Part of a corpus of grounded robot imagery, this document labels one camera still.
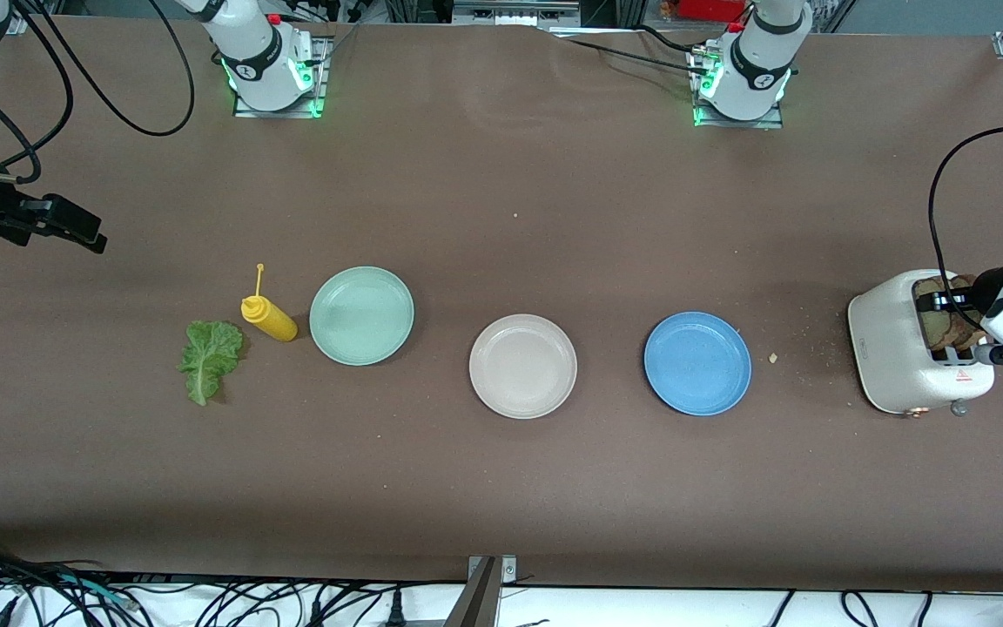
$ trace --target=black cable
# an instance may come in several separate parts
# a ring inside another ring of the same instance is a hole
[[[289,10],[293,12],[303,11],[303,13],[301,13],[301,16],[304,16],[307,13],[307,16],[315,17],[315,19],[323,21],[323,23],[327,21],[327,17],[322,16],[320,15],[320,13],[315,12],[315,9],[309,9],[307,7],[304,9],[300,8],[300,0],[286,0],[286,7],[289,7]]]
[[[256,611],[254,614],[261,614],[263,611],[272,611],[274,616],[278,617],[278,627],[281,627],[281,612],[274,607],[263,607],[262,610]]]
[[[193,588],[200,587],[200,586],[208,586],[208,585],[209,584],[188,584],[188,586],[183,586],[183,587],[180,587],[180,588],[173,588],[172,591],[155,591],[155,589],[146,588],[146,587],[143,587],[143,586],[139,586],[138,584],[128,584],[128,586],[119,586],[118,588],[116,588],[116,590],[117,591],[142,591],[142,592],[146,592],[147,595],[175,595],[175,594],[178,594],[178,592],[191,591],[191,589],[193,589]]]
[[[923,607],[920,609],[920,618],[916,619],[916,627],[923,627],[924,620],[927,620],[927,611],[931,610],[931,602],[935,600],[934,592],[927,591],[924,595],[927,595],[927,598],[924,599]]]
[[[862,607],[865,608],[865,614],[869,615],[869,622],[872,624],[862,623],[857,616],[854,616],[854,612],[849,610],[848,599],[851,595],[856,596],[857,600],[859,600],[862,604]],[[859,624],[861,627],[880,627],[879,624],[877,624],[877,616],[873,615],[873,611],[869,609],[869,604],[865,603],[865,597],[862,596],[861,592],[844,591],[843,594],[839,596],[839,600],[843,604],[843,611],[847,612],[847,616],[849,616],[849,619],[853,620],[854,623]]]
[[[645,23],[639,23],[637,25],[634,25],[634,27],[630,28],[630,30],[643,30],[645,32],[648,32],[649,35],[655,36],[656,39],[660,41],[660,43],[664,44],[664,46],[668,46],[673,50],[679,50],[681,52],[690,52],[694,46],[701,46],[701,44],[707,42],[707,40],[704,39],[703,41],[700,41],[700,43],[692,43],[692,44],[676,43],[676,41],[672,41],[671,39],[666,38],[666,36],[664,36],[664,34],[658,31],[656,28],[653,28],[651,27],[651,25]]]
[[[312,586],[314,586],[314,584],[306,584],[306,586],[298,588],[296,587],[296,583],[286,584],[286,586],[282,586],[281,588],[276,589],[276,591],[272,591],[270,594],[262,597],[262,599],[259,599],[258,603],[255,603],[254,606],[248,607],[246,612],[243,612],[243,614],[238,616],[235,620],[228,622],[228,627],[238,627],[239,623],[242,623],[243,619],[246,619],[248,616],[258,614],[258,608],[262,607],[263,604],[273,602],[274,600],[280,600],[286,598],[287,596],[299,596],[303,591],[306,591],[307,588],[311,588]]]
[[[20,3],[19,0],[10,0],[10,4],[13,8],[15,8],[15,11],[19,13],[21,19],[25,20],[25,23],[29,25],[29,28],[32,28],[33,35],[36,35],[36,39],[40,41],[41,47],[44,48],[44,51],[48,52],[49,59],[52,60],[52,64],[55,64],[56,73],[60,75],[60,83],[62,83],[64,87],[64,110],[60,112],[60,118],[56,119],[56,123],[52,124],[52,128],[50,128],[48,132],[45,132],[44,135],[41,135],[40,139],[33,141],[33,149],[39,150],[41,149],[41,146],[51,141],[53,137],[56,137],[56,135],[59,134],[60,130],[63,129],[64,124],[68,123],[68,118],[72,115],[72,106],[75,104],[75,97],[72,95],[72,81],[71,78],[68,77],[68,71],[64,68],[64,63],[60,60],[60,55],[56,53],[56,49],[52,48],[52,43],[49,43],[48,37],[44,35],[44,32],[41,31],[40,28],[38,28],[36,21],[33,20],[30,13],[25,10],[24,5]],[[3,167],[8,168],[11,164],[16,163],[24,156],[25,151],[20,151],[20,153],[4,160]]]
[[[405,588],[413,588],[417,586],[429,586],[429,584],[434,584],[434,583],[433,581],[414,581],[414,583],[410,584],[394,584],[393,586],[389,586],[386,588],[379,588],[377,591],[359,591],[362,592],[362,596],[359,596],[358,598],[351,599],[349,600],[349,602],[346,602],[337,608],[331,608],[331,606],[327,606],[326,608],[324,608],[321,620],[327,620],[331,618],[331,616],[339,614],[340,611],[346,610],[346,608],[352,606],[352,604],[365,602],[366,599],[369,599],[374,595],[385,595],[386,592],[393,592],[395,591],[395,589],[398,588],[403,590]]]
[[[214,624],[216,620],[219,620],[219,616],[223,614],[223,611],[225,611],[228,606],[243,596],[248,596],[246,594],[240,594],[239,588],[244,584],[248,584],[248,588],[244,592],[249,593],[250,591],[253,591],[254,588],[262,586],[264,583],[261,580],[255,580],[253,583],[251,583],[251,581],[246,581],[246,583],[243,583],[243,581],[236,581],[236,583],[227,584],[227,586],[223,587],[223,593],[220,596],[215,597],[215,599],[212,600],[212,603],[208,604],[208,607],[204,608],[204,612],[200,615],[200,618],[196,619],[195,627],[206,627]],[[235,594],[235,598],[226,600],[228,594]],[[212,614],[211,618],[208,619],[208,622],[204,623],[204,619],[208,618],[208,613],[212,611],[215,604],[219,604],[219,608],[216,608],[215,614]]]
[[[975,142],[978,139],[988,137],[989,135],[997,135],[1003,132],[1003,126],[998,126],[995,128],[990,128],[988,130],[982,130],[980,132],[975,132],[975,134],[970,135],[963,140],[960,140],[958,145],[951,148],[947,155],[943,158],[942,163],[939,164],[939,168],[935,171],[935,178],[931,181],[931,194],[927,196],[927,225],[931,228],[931,243],[935,246],[935,260],[939,262],[939,276],[943,279],[943,289],[945,291],[945,296],[947,297],[947,302],[950,303],[951,309],[954,310],[964,321],[968,322],[970,326],[975,329],[984,332],[984,328],[976,322],[970,316],[959,307],[959,302],[954,300],[951,296],[951,281],[947,278],[947,264],[943,261],[943,247],[939,243],[939,231],[935,227],[935,192],[939,190],[939,181],[943,178],[943,171],[947,170],[947,165],[951,163],[954,155],[959,153],[959,150],[970,145],[970,143]]]
[[[854,5],[857,4],[857,0],[844,0],[847,5],[845,7],[840,7],[835,9],[835,13],[830,17],[830,23],[827,24],[827,32],[839,32],[839,29],[843,25],[844,21],[849,17],[849,12],[854,10]]]
[[[75,591],[61,584],[58,578],[53,576],[48,570],[47,567],[42,567],[40,564],[28,563],[28,561],[7,556],[0,552],[0,571],[3,572],[5,577],[15,580],[16,584],[27,589],[27,594],[29,594],[29,586],[40,584],[41,586],[50,587],[56,594],[68,600],[69,604],[73,604],[81,612],[83,622],[87,627],[101,627],[99,620],[84,608],[84,602],[81,602],[80,597],[76,596]],[[30,602],[35,603],[32,596],[30,596]]]
[[[381,595],[374,597],[373,602],[367,605],[366,609],[362,611],[362,614],[359,614],[358,618],[354,619],[354,624],[352,624],[351,627],[359,627],[359,624],[362,624],[362,618],[365,617],[367,614],[370,614],[370,611],[372,611],[373,608],[377,606],[380,600],[381,600]]]
[[[309,627],[321,627],[323,625],[324,620],[327,620],[327,617],[334,614],[334,611],[338,611],[334,610],[334,608],[335,606],[337,606],[337,604],[339,604],[339,602],[341,602],[341,600],[346,599],[347,596],[353,594],[354,592],[363,591],[363,588],[365,587],[366,587],[365,581],[351,581],[351,583],[343,587],[341,591],[338,592],[338,594],[335,594],[335,596],[331,597],[330,602],[323,604],[323,608],[319,612],[319,614],[312,615],[312,618],[309,619],[308,623]]]
[[[53,23],[52,16],[49,15],[49,12],[45,10],[43,5],[41,5],[40,0],[30,1],[36,3],[36,10],[38,10],[38,12],[41,13],[41,16],[44,17],[44,21],[49,25],[49,29],[52,30],[52,35],[56,37],[57,41],[60,41],[61,46],[64,47],[64,51],[68,52],[68,59],[71,59],[72,63],[76,66],[76,69],[78,69],[80,74],[83,75],[83,80],[87,80],[87,83],[90,84],[92,90],[95,91],[95,95],[99,96],[102,103],[106,104],[107,108],[110,109],[112,114],[115,114],[116,118],[122,120],[123,123],[126,123],[127,126],[132,129],[141,132],[143,135],[150,135],[150,137],[168,137],[168,135],[175,134],[175,132],[184,128],[185,124],[189,123],[189,120],[192,119],[192,111],[196,107],[196,83],[192,78],[192,67],[189,66],[189,57],[184,53],[184,47],[181,46],[181,40],[178,36],[176,36],[176,31],[173,30],[173,24],[169,23],[169,18],[164,16],[164,12],[160,10],[158,5],[156,5],[155,0],[146,1],[152,8],[154,8],[156,16],[158,16],[160,21],[164,24],[164,30],[169,32],[169,36],[173,40],[173,44],[176,46],[176,51],[178,51],[179,55],[181,55],[181,63],[184,64],[184,74],[188,77],[188,110],[184,112],[184,117],[176,124],[176,126],[166,130],[149,130],[148,128],[139,126],[139,124],[135,123],[134,120],[127,118],[126,115],[124,115],[122,111],[115,106],[115,103],[110,101],[106,92],[103,92],[103,90],[99,87],[99,84],[95,82],[95,79],[91,78],[90,72],[87,71],[87,68],[83,67],[83,63],[80,62],[79,56],[76,56],[76,52],[72,50],[71,44],[68,44],[68,41],[64,39],[63,33],[61,33],[60,29],[56,27],[55,23]]]
[[[651,56],[634,55],[633,52],[625,52],[625,51],[616,50],[616,49],[613,49],[613,48],[606,48],[605,46],[598,46],[597,43],[587,43],[586,41],[580,41],[578,39],[572,39],[570,37],[568,38],[568,41],[571,41],[571,43],[574,43],[577,46],[583,46],[585,48],[593,48],[593,49],[596,49],[596,50],[601,50],[603,52],[610,52],[611,55],[625,56],[625,58],[637,59],[638,61],[644,61],[645,63],[656,64],[657,66],[664,66],[664,67],[670,67],[670,68],[674,68],[674,69],[679,69],[679,70],[683,70],[683,71],[689,72],[689,74],[705,74],[705,72],[707,72],[707,70],[704,70],[704,68],[700,68],[700,67],[688,67],[688,66],[684,66],[684,64],[680,64],[680,63],[672,63],[672,62],[669,62],[669,61],[662,61],[660,59],[653,59],[653,58],[651,58]]]
[[[780,606],[776,608],[775,614],[772,615],[771,622],[768,623],[768,627],[776,627],[780,624],[780,618],[783,617],[783,611],[788,609],[788,603],[791,603],[791,598],[795,596],[795,591],[788,591],[787,595],[784,595]]]
[[[30,164],[32,164],[33,171],[27,176],[18,176],[15,180],[17,186],[24,186],[25,183],[36,182],[41,176],[41,163],[36,159],[36,150],[33,149],[32,143],[29,139],[25,138],[25,134],[17,127],[17,124],[10,119],[10,115],[7,115],[0,109],[0,122],[10,129],[10,133],[15,136],[17,142],[21,143],[21,147],[25,151],[25,154],[29,158]]]

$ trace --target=power cable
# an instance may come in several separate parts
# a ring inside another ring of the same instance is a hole
[[[649,35],[655,36],[657,41],[663,43],[664,46],[668,46],[669,48],[672,48],[673,50],[677,50],[680,52],[690,52],[694,47],[702,46],[702,44],[707,42],[707,40],[704,39],[699,43],[690,43],[690,44],[676,43],[676,41],[672,41],[667,36],[664,36],[664,33],[662,33],[661,31],[658,31],[656,28],[653,28],[651,27],[651,25],[645,23],[639,23],[637,25],[634,25],[634,27],[630,28],[630,30],[641,30],[644,32],[648,32]]]
[[[861,622],[861,620],[859,620],[857,616],[854,616],[854,612],[849,609],[848,599],[849,597],[851,597],[851,595],[856,597],[857,600],[859,600],[859,603],[862,604],[862,607],[865,608],[865,614],[869,616],[869,622],[871,624],[865,624],[864,622]],[[865,603],[865,597],[862,596],[861,592],[844,591],[839,596],[839,600],[843,604],[843,611],[847,612],[847,616],[849,616],[849,619],[853,620],[854,623],[859,624],[859,627],[880,627],[879,624],[877,624],[877,616],[873,615],[873,611],[869,609],[869,604]]]
[[[927,591],[924,592],[927,595],[924,598],[923,606],[920,607],[920,618],[916,619],[916,627],[923,627],[925,620],[927,620],[927,612],[931,610],[931,603],[935,600],[934,592]]]
[[[768,627],[776,627],[780,624],[780,618],[783,617],[783,611],[788,609],[788,603],[791,603],[791,598],[795,596],[795,591],[788,591],[787,595],[784,595],[780,606],[776,608],[775,614],[772,615],[771,622],[768,623]]]
[[[161,11],[160,7],[156,5],[155,0],[146,1],[152,8],[154,8],[156,16],[158,16],[164,24],[164,30],[169,32],[169,36],[173,40],[173,44],[176,46],[176,51],[178,51],[181,56],[181,63],[184,66],[184,74],[188,77],[188,110],[184,112],[184,117],[180,122],[172,128],[164,130],[150,130],[140,126],[138,123],[135,123],[134,120],[127,118],[126,115],[124,115],[122,111],[115,106],[115,103],[111,102],[110,98],[107,97],[106,92],[103,92],[103,90],[99,87],[99,84],[95,82],[94,78],[92,78],[90,72],[87,71],[87,68],[83,67],[83,63],[80,61],[79,56],[76,55],[76,51],[73,50],[71,44],[64,39],[63,33],[60,32],[58,27],[56,27],[56,23],[53,23],[52,16],[49,15],[47,10],[45,10],[43,5],[40,3],[40,0],[30,1],[36,4],[36,10],[38,10],[38,12],[41,13],[41,16],[44,17],[44,21],[49,25],[49,29],[52,30],[52,35],[55,36],[56,40],[59,41],[61,46],[64,47],[64,52],[68,53],[68,59],[71,59],[72,63],[76,66],[76,69],[78,69],[80,74],[83,75],[83,80],[87,80],[87,83],[90,84],[92,90],[95,91],[95,95],[99,96],[102,103],[106,104],[107,108],[110,109],[112,114],[115,114],[116,118],[122,120],[123,123],[126,123],[127,126],[132,129],[141,132],[143,135],[150,135],[150,137],[168,137],[168,135],[175,134],[175,132],[184,128],[185,124],[189,123],[189,120],[192,119],[192,111],[195,110],[196,107],[196,84],[195,79],[193,79],[192,76],[192,67],[189,66],[189,57],[184,53],[184,47],[181,44],[181,40],[178,36],[176,36],[176,31],[173,30],[173,24],[170,23],[169,18],[164,16],[164,12]]]
[[[688,67],[688,66],[684,66],[684,64],[680,64],[680,63],[672,63],[672,62],[664,61],[664,60],[660,60],[660,59],[653,59],[653,58],[651,58],[651,56],[634,55],[633,52],[625,52],[624,50],[616,50],[614,48],[608,48],[608,47],[605,47],[605,46],[600,46],[600,44],[597,44],[597,43],[588,43],[588,41],[580,41],[578,39],[572,39],[570,37],[568,38],[568,41],[571,41],[571,43],[574,43],[577,46],[583,46],[585,48],[593,48],[594,50],[600,50],[602,52],[611,53],[611,55],[625,56],[625,58],[628,58],[628,59],[636,59],[638,61],[644,61],[645,63],[655,64],[656,66],[664,66],[664,67],[670,67],[670,68],[673,68],[673,69],[679,69],[681,71],[689,72],[689,74],[705,74],[705,72],[707,72],[707,70],[704,70],[704,68]]]
[[[33,141],[33,149],[39,150],[41,149],[41,146],[51,141],[53,137],[56,137],[56,135],[59,134],[60,130],[63,129],[64,124],[68,123],[68,118],[72,115],[72,106],[73,103],[75,103],[75,98],[73,98],[72,95],[72,81],[68,76],[67,69],[64,68],[63,61],[60,60],[60,55],[56,54],[56,49],[52,48],[52,43],[49,43],[48,37],[44,35],[44,32],[40,28],[38,28],[38,25],[36,25],[36,21],[33,20],[30,12],[25,10],[24,5],[20,3],[19,0],[10,0],[10,4],[13,8],[15,8],[15,11],[19,13],[21,19],[25,20],[25,23],[27,23],[29,28],[33,30],[33,35],[36,35],[36,40],[40,41],[41,47],[44,48],[44,51],[48,52],[49,59],[52,60],[53,66],[56,66],[56,73],[60,75],[60,83],[62,83],[64,87],[64,108],[63,111],[60,112],[60,118],[56,119],[56,123],[52,124],[52,128],[50,128],[48,132],[45,132],[44,135],[41,135],[40,139]],[[27,155],[25,150],[20,151],[20,153],[4,160],[3,167],[8,168],[11,164],[16,163],[25,155]]]
[[[959,150],[970,145],[970,143],[975,142],[978,139],[986,138],[989,135],[997,135],[1003,132],[1003,126],[998,126],[994,128],[988,128],[987,130],[982,130],[980,132],[974,132],[963,140],[960,140],[958,145],[951,148],[947,155],[944,155],[943,161],[939,164],[939,168],[935,170],[935,177],[931,181],[931,194],[927,196],[927,225],[931,229],[931,243],[935,247],[935,260],[939,262],[939,276],[943,280],[943,289],[945,291],[945,296],[947,297],[947,302],[950,303],[951,309],[954,310],[967,324],[974,327],[975,329],[984,332],[984,328],[975,321],[970,316],[960,308],[959,302],[951,294],[951,281],[947,278],[947,263],[943,261],[943,247],[939,242],[939,230],[935,227],[935,192],[939,191],[939,182],[943,178],[943,171],[947,170],[947,165],[951,163],[954,155],[959,153]]]
[[[0,122],[3,123],[5,127],[10,130],[10,133],[15,136],[17,142],[21,143],[25,155],[29,158],[29,163],[33,167],[32,172],[26,176],[17,176],[15,179],[15,184],[17,186],[24,186],[25,183],[36,182],[41,176],[41,163],[40,160],[36,159],[36,150],[33,149],[32,143],[29,139],[25,138],[25,134],[17,127],[17,124],[10,119],[10,115],[5,114],[2,109],[0,109]]]

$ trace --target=white floor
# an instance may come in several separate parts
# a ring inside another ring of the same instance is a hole
[[[151,584],[155,591],[172,591],[183,584]],[[278,588],[276,584],[252,591],[262,595]],[[406,588],[403,607],[409,620],[443,619],[454,605],[460,587],[453,584],[429,584]],[[38,603],[45,622],[59,614],[66,603],[52,591],[39,591]],[[193,627],[204,608],[220,594],[219,588],[198,587],[179,594],[152,595],[132,591],[155,627]],[[271,603],[280,613],[283,626],[307,620],[315,588],[302,592],[302,599],[287,597]],[[0,591],[0,610],[15,596]],[[328,599],[331,592],[324,594]],[[638,591],[605,588],[506,588],[498,608],[498,627],[519,627],[549,620],[547,627],[763,627],[775,614],[783,599],[782,591]],[[911,627],[919,618],[922,594],[868,592],[864,595],[875,612],[877,623],[884,627]],[[385,595],[378,606],[358,623],[359,627],[378,627],[389,616],[392,595]],[[240,616],[252,602],[235,603],[217,624]],[[352,627],[366,602],[327,620],[327,627]],[[867,620],[859,604],[852,603],[855,614]],[[784,627],[854,627],[843,614],[839,592],[796,592],[783,614]],[[58,627],[82,627],[79,615],[72,615]],[[38,627],[28,600],[17,604],[10,627]],[[272,612],[262,612],[242,620],[238,627],[278,627]],[[925,627],[1003,627],[1003,596],[936,595]]]

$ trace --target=green plate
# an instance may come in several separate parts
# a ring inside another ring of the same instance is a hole
[[[405,344],[412,330],[412,294],[381,267],[350,267],[327,279],[309,314],[315,345],[332,360],[369,366]]]

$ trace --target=plate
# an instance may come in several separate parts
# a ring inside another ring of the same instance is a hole
[[[405,344],[414,314],[412,294],[396,274],[359,266],[323,283],[307,322],[315,345],[327,357],[348,366],[369,366]]]
[[[485,327],[470,350],[470,384],[486,407],[507,418],[538,418],[575,387],[578,361],[568,333],[530,313]]]
[[[740,334],[702,311],[665,318],[649,334],[644,372],[661,400],[678,412],[713,416],[749,389],[752,362]]]

